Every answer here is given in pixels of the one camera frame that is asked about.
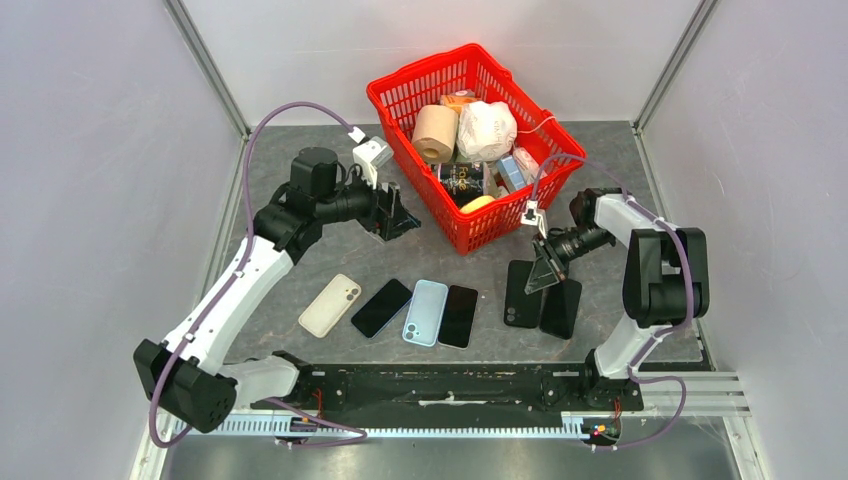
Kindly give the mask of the blue phone with black screen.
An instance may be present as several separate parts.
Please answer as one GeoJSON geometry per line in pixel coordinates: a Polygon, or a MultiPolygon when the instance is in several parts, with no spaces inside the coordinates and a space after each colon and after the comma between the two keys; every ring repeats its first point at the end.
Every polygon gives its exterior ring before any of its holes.
{"type": "Polygon", "coordinates": [[[353,327],[366,338],[378,335],[408,304],[412,291],[397,279],[383,285],[351,318],[353,327]]]}

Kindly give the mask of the black phone from blue case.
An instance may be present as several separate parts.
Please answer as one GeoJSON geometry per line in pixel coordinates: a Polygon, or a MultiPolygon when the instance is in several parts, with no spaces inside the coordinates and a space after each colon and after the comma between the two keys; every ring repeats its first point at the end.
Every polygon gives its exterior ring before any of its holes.
{"type": "Polygon", "coordinates": [[[470,343],[479,292],[451,285],[444,307],[437,341],[441,345],[466,349],[470,343]]]}

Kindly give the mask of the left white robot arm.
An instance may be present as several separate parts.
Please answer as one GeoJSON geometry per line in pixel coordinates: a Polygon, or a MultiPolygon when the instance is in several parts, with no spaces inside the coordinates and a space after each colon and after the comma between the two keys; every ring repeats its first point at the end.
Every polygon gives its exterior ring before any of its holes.
{"type": "Polygon", "coordinates": [[[341,172],[334,151],[299,151],[288,181],[254,214],[212,290],[165,339],[143,340],[136,347],[133,361],[150,401],[150,429],[160,409],[209,433],[235,408],[268,398],[295,409],[311,401],[312,379],[284,356],[230,365],[224,359],[271,288],[321,239],[324,226],[355,220],[383,241],[419,227],[402,205],[397,184],[378,179],[379,168],[393,154],[373,138],[353,149],[352,166],[341,172]]]}

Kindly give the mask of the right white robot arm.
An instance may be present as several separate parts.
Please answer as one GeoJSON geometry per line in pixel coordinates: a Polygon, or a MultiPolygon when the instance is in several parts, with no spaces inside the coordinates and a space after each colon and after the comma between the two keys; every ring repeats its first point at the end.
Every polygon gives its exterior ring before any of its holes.
{"type": "Polygon", "coordinates": [[[618,188],[586,189],[570,202],[574,227],[541,231],[524,290],[531,294],[567,280],[572,261],[605,245],[627,250],[624,315],[586,360],[579,400],[601,409],[632,380],[643,360],[671,332],[706,314],[710,302],[708,247],[703,230],[669,223],[618,188]]]}

